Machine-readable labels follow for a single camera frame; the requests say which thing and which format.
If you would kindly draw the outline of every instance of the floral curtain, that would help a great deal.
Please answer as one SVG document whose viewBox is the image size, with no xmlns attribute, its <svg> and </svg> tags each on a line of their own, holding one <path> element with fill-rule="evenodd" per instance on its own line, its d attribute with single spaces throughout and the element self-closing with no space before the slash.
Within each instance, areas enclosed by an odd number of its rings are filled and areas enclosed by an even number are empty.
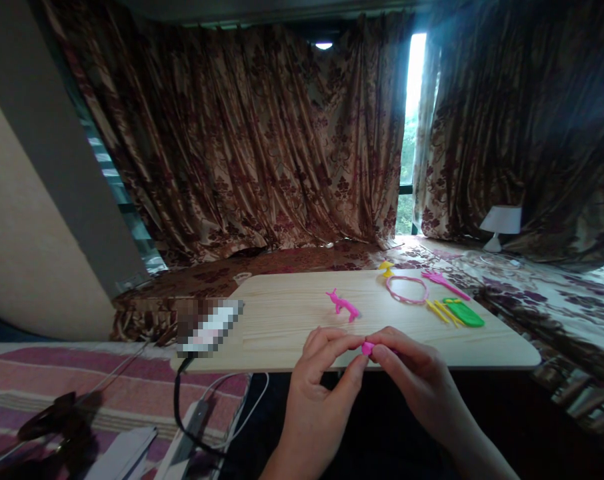
<svg viewBox="0 0 604 480">
<path fill-rule="evenodd" d="M 404 14 L 321 51 L 280 25 L 184 28 L 43 0 L 107 150 L 170 267 L 246 247 L 393 237 Z"/>
<path fill-rule="evenodd" d="M 414 168 L 424 234 L 487 238 L 492 205 L 522 205 L 508 250 L 603 264 L 604 1 L 442 7 L 425 57 Z"/>
</svg>

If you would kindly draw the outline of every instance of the wooden table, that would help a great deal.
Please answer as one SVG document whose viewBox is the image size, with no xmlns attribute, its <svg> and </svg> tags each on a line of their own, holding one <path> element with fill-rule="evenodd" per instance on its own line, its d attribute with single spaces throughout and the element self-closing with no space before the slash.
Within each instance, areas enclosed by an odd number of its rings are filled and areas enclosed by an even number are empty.
<svg viewBox="0 0 604 480">
<path fill-rule="evenodd" d="M 394 270 L 396 275 L 420 277 L 420 270 Z M 336 271 L 259 275 L 244 282 L 232 299 L 244 300 L 244 313 L 230 336 L 210 358 L 195 359 L 187 372 L 291 371 L 311 330 L 340 327 L 349 333 L 368 335 L 392 325 L 422 343 L 436 347 L 447 364 L 456 369 L 532 369 L 540 355 L 529 342 L 511 330 L 476 301 L 466 304 L 484 319 L 481 328 L 456 328 L 444 323 L 426 305 L 409 305 L 391 298 L 382 271 Z M 455 297 L 447 288 L 425 279 L 430 300 Z M 337 288 L 361 316 L 348 322 L 349 313 L 335 306 L 325 292 Z M 419 283 L 395 280 L 393 290 L 421 299 Z M 358 351 L 340 356 L 332 369 L 346 367 Z M 171 361 L 178 368 L 181 359 Z M 373 362 L 370 369 L 378 369 Z"/>
</svg>

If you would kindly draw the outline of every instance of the white lamp shade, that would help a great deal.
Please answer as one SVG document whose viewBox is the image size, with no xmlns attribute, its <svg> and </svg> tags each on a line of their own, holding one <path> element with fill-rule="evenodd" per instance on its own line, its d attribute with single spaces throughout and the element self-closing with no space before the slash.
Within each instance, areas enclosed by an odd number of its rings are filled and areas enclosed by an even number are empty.
<svg viewBox="0 0 604 480">
<path fill-rule="evenodd" d="M 522 207 L 494 205 L 480 228 L 494 233 L 520 233 L 521 220 Z"/>
</svg>

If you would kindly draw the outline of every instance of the wall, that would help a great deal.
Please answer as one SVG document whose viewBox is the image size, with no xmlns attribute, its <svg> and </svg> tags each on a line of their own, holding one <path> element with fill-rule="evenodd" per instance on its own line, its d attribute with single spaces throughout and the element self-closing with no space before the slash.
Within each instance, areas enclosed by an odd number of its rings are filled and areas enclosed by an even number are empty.
<svg viewBox="0 0 604 480">
<path fill-rule="evenodd" d="M 176 23 L 272 23 L 294 19 L 355 18 L 362 11 L 428 10 L 437 0 L 117 0 L 136 13 Z"/>
<path fill-rule="evenodd" d="M 68 340 L 106 339 L 114 310 L 0 110 L 0 317 Z"/>
<path fill-rule="evenodd" d="M 27 0 L 0 0 L 0 108 L 108 296 L 146 278 Z"/>
</svg>

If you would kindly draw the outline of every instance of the pink striped blanket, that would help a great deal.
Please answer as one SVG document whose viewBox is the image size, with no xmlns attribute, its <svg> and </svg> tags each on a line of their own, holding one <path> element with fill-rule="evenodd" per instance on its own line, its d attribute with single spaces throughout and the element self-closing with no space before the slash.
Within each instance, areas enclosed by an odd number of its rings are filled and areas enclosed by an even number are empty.
<svg viewBox="0 0 604 480">
<path fill-rule="evenodd" d="M 78 397 L 90 392 L 126 356 L 71 348 L 34 347 L 0 355 L 0 452 L 17 443 L 18 429 L 53 400 L 75 391 Z M 220 375 L 184 375 L 181 382 L 181 415 L 200 399 L 206 387 Z M 156 426 L 158 435 L 147 457 L 152 479 L 177 430 L 173 419 L 175 373 L 166 359 L 137 357 L 120 374 L 100 388 L 101 405 L 86 402 L 81 409 L 95 411 L 91 421 L 99 453 L 115 437 L 133 428 Z M 209 445 L 224 442 L 243 404 L 249 384 L 247 375 L 222 382 L 215 392 L 213 411 L 203 432 Z M 56 447 L 52 441 L 49 452 Z"/>
</svg>

